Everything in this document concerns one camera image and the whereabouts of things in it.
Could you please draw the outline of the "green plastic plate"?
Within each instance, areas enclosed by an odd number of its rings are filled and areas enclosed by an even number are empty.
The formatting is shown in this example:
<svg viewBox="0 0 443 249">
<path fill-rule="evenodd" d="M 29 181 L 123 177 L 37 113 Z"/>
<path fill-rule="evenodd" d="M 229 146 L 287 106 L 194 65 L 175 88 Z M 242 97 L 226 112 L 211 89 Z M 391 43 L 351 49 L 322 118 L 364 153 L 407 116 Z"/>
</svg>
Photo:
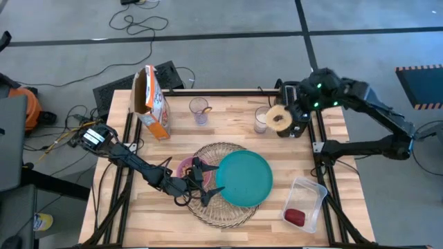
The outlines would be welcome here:
<svg viewBox="0 0 443 249">
<path fill-rule="evenodd" d="M 237 207 L 251 208 L 260 205 L 270 195 L 273 173 L 261 155 L 239 150 L 220 161 L 215 183 L 217 187 L 224 187 L 220 194 L 225 201 Z"/>
</svg>

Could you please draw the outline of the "yellow and white floor object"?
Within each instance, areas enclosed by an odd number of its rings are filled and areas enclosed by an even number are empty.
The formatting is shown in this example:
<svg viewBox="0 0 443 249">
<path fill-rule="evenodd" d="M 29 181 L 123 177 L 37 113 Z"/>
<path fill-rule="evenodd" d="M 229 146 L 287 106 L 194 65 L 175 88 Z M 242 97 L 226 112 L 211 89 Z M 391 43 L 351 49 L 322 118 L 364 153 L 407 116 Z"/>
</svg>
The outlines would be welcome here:
<svg viewBox="0 0 443 249">
<path fill-rule="evenodd" d="M 53 216 L 44 213 L 35 213 L 33 219 L 33 231 L 47 231 L 53 224 Z"/>
</svg>

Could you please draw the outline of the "blue mat with striped edge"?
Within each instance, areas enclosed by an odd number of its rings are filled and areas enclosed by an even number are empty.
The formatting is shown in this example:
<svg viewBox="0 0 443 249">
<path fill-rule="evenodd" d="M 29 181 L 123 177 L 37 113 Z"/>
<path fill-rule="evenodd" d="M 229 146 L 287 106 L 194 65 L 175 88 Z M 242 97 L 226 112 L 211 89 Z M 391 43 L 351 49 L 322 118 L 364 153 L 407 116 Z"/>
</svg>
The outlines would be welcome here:
<svg viewBox="0 0 443 249">
<path fill-rule="evenodd" d="M 406 96 L 415 110 L 443 109 L 443 65 L 395 68 Z"/>
</svg>

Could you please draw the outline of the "pink plastic bowl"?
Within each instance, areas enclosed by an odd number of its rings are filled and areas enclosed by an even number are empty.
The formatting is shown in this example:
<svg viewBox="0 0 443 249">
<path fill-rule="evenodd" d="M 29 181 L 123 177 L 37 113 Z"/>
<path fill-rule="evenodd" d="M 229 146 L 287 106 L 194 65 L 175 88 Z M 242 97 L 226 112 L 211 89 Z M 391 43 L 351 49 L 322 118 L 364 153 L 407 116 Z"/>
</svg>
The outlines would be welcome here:
<svg viewBox="0 0 443 249">
<path fill-rule="evenodd" d="M 193 156 L 181 161 L 181 163 L 179 164 L 179 166 L 177 167 L 177 170 L 176 170 L 177 177 L 181 178 L 186 175 L 187 168 L 192 166 L 192 159 L 193 159 Z M 204 172 L 203 175 L 204 175 L 203 186 L 207 187 L 211 178 L 212 178 L 212 172 Z"/>
</svg>

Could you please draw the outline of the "round woven straw placemat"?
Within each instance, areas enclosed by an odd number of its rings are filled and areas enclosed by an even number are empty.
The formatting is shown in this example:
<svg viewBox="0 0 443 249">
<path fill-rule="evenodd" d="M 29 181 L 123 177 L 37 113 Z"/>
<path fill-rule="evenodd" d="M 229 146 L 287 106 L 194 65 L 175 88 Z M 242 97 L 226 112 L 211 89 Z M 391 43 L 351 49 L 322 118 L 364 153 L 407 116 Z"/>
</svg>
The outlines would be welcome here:
<svg viewBox="0 0 443 249">
<path fill-rule="evenodd" d="M 209 165 L 218 166 L 224 157 L 234 151 L 246 150 L 241 145 L 231 142 L 216 142 L 203 146 L 194 156 L 206 161 Z M 211 198 L 207 207 L 200 200 L 192 200 L 188 210 L 201 222 L 214 228 L 236 228 L 246 223 L 259 210 L 260 205 L 238 207 L 227 202 L 221 194 Z"/>
</svg>

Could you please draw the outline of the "orange pumpkin cereal box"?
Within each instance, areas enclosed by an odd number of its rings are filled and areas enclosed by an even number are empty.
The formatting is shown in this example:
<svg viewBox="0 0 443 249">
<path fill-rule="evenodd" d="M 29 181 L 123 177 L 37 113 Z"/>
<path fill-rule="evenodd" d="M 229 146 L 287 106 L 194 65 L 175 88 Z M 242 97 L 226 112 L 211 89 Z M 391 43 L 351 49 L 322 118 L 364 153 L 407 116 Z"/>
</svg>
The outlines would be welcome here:
<svg viewBox="0 0 443 249">
<path fill-rule="evenodd" d="M 170 138 L 170 107 L 155 75 L 152 65 L 138 71 L 132 83 L 131 112 L 148 128 L 157 140 Z"/>
</svg>

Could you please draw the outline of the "clear glass with spoon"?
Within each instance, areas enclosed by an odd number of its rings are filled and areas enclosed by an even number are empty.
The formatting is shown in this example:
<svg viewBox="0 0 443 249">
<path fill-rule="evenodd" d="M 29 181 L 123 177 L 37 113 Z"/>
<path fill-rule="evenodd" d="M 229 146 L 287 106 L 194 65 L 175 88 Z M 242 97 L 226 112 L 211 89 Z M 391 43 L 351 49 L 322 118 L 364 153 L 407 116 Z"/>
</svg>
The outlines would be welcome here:
<svg viewBox="0 0 443 249">
<path fill-rule="evenodd" d="M 204 113 L 204 109 L 207 107 L 209 107 L 208 101 L 201 97 L 193 98 L 189 103 L 190 111 L 199 126 L 204 126 L 208 122 L 208 114 Z"/>
</svg>

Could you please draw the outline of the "clear plastic container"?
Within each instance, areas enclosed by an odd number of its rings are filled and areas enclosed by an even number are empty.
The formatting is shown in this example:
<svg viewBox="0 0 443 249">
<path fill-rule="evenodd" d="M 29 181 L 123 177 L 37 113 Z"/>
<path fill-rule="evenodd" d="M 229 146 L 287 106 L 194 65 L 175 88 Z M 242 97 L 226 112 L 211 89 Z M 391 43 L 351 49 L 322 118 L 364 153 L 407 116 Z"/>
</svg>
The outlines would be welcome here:
<svg viewBox="0 0 443 249">
<path fill-rule="evenodd" d="M 288 221 L 285 222 L 301 229 L 304 232 L 315 233 L 318 216 L 320 214 L 323 200 L 326 196 L 327 190 L 322 185 L 305 177 L 296 178 L 291 185 L 289 195 L 284 203 L 282 209 L 282 220 L 285 221 L 284 211 L 286 209 L 292 208 L 300 210 L 306 215 L 305 225 L 303 227 L 298 227 L 289 223 Z"/>
</svg>

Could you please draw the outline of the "black metal table frame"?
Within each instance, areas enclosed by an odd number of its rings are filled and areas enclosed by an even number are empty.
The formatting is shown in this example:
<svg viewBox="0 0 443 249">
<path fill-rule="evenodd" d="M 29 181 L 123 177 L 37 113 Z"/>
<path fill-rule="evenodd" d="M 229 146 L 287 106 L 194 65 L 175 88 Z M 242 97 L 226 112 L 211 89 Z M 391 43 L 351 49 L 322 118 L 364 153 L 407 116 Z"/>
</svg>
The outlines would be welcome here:
<svg viewBox="0 0 443 249">
<path fill-rule="evenodd" d="M 130 91 L 114 93 L 107 123 L 123 140 L 139 135 L 144 146 L 139 155 L 149 163 L 171 158 L 170 168 L 192 156 L 205 145 L 232 142 L 263 156 L 273 170 L 273 189 L 252 218 L 236 228 L 214 228 L 198 220 L 172 197 L 150 187 L 134 174 L 124 232 L 115 218 L 110 242 L 122 239 L 125 247 L 222 247 L 327 246 L 325 222 L 319 220 L 315 233 L 304 232 L 282 220 L 282 209 L 295 178 L 309 177 L 314 168 L 311 135 L 279 138 L 273 132 L 254 132 L 255 110 L 273 99 L 273 91 L 180 90 L 168 96 L 172 133 L 167 140 L 155 139 L 145 127 L 129 117 Z M 193 98 L 205 98 L 212 111 L 208 122 L 199 126 L 189 108 Z"/>
</svg>

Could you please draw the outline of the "grey cabinet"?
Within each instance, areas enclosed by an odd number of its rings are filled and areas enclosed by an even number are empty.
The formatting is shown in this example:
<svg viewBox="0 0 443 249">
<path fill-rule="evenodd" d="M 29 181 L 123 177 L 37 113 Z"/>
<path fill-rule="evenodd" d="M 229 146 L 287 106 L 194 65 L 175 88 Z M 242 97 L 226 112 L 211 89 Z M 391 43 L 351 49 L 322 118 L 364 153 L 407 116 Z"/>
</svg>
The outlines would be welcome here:
<svg viewBox="0 0 443 249">
<path fill-rule="evenodd" d="M 26 109 L 24 95 L 0 99 L 0 192 L 21 181 Z"/>
</svg>

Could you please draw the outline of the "orange vacuum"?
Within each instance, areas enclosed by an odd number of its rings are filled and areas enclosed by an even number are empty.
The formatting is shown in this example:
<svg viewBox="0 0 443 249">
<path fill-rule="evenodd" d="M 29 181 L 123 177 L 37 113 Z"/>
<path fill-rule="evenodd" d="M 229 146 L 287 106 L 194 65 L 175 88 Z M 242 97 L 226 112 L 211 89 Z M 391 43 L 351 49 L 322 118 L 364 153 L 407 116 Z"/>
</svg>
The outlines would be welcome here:
<svg viewBox="0 0 443 249">
<path fill-rule="evenodd" d="M 27 109 L 26 109 L 26 132 L 31 132 L 39 121 L 42 107 L 37 98 L 38 91 L 32 87 L 19 87 L 17 89 L 10 89 L 9 97 L 15 97 L 19 95 L 25 95 L 27 97 Z"/>
</svg>

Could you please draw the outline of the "black toaster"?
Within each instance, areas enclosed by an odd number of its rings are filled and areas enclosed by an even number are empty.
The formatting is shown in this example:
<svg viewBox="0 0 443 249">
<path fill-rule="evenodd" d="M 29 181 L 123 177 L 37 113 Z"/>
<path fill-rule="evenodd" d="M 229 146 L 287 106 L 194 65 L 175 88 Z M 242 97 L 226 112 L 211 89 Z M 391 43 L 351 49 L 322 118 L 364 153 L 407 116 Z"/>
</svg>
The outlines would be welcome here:
<svg viewBox="0 0 443 249">
<path fill-rule="evenodd" d="M 274 100 L 275 104 L 283 105 L 285 106 L 285 109 L 290 112 L 290 104 L 293 103 L 295 100 L 298 100 L 300 102 L 300 105 L 303 108 L 302 113 L 291 113 L 291 116 L 293 118 L 294 115 L 304 115 L 305 117 L 305 125 L 303 127 L 295 127 L 293 123 L 290 127 L 285 129 L 284 131 L 277 131 L 277 135 L 281 138 L 299 138 L 304 133 L 305 129 L 307 128 L 308 122 L 311 120 L 311 110 L 307 107 L 307 105 L 298 99 L 299 94 L 297 93 L 298 82 L 283 82 L 282 80 L 278 80 L 278 83 L 280 84 L 279 88 L 279 94 Z"/>
</svg>

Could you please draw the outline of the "bagel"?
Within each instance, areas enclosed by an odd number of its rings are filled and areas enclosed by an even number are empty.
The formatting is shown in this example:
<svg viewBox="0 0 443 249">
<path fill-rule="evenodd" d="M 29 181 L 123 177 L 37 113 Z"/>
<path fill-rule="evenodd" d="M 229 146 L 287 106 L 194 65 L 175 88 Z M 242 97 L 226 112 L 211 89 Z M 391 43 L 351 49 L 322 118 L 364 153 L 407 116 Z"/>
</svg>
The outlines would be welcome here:
<svg viewBox="0 0 443 249">
<path fill-rule="evenodd" d="M 283 105 L 275 105 L 266 113 L 266 125 L 274 131 L 284 131 L 291 126 L 293 118 Z"/>
</svg>

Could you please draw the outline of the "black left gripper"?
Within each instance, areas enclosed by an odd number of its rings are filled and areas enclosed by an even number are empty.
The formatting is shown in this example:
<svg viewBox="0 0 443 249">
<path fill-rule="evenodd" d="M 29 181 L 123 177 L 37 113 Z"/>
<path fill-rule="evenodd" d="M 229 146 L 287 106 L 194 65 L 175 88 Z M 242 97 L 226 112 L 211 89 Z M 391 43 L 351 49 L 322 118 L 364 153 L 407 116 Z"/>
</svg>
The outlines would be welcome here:
<svg viewBox="0 0 443 249">
<path fill-rule="evenodd" d="M 174 203 L 178 206 L 186 206 L 193 200 L 198 200 L 207 207 L 211 198 L 220 193 L 225 187 L 204 191 L 203 172 L 218 170 L 218 166 L 208 165 L 200 159 L 194 157 L 192 159 L 192 167 L 188 168 L 187 175 L 183 178 L 172 177 L 172 171 L 167 167 L 163 168 L 163 181 L 161 189 L 168 195 L 174 197 Z"/>
</svg>

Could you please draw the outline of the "black perforated floor panel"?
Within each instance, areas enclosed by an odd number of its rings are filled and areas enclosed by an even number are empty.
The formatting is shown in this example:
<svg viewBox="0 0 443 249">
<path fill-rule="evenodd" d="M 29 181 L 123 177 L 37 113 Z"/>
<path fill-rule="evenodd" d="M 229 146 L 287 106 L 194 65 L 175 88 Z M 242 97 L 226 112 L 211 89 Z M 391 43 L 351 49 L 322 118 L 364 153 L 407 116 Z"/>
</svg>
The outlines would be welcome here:
<svg viewBox="0 0 443 249">
<path fill-rule="evenodd" d="M 155 66 L 155 76 L 162 89 L 184 89 L 182 79 L 177 73 L 172 61 L 168 61 Z M 107 119 L 111 107 L 115 90 L 131 90 L 134 75 L 120 78 L 116 81 L 99 86 L 93 90 L 93 95 L 97 105 L 98 115 L 102 119 Z"/>
</svg>

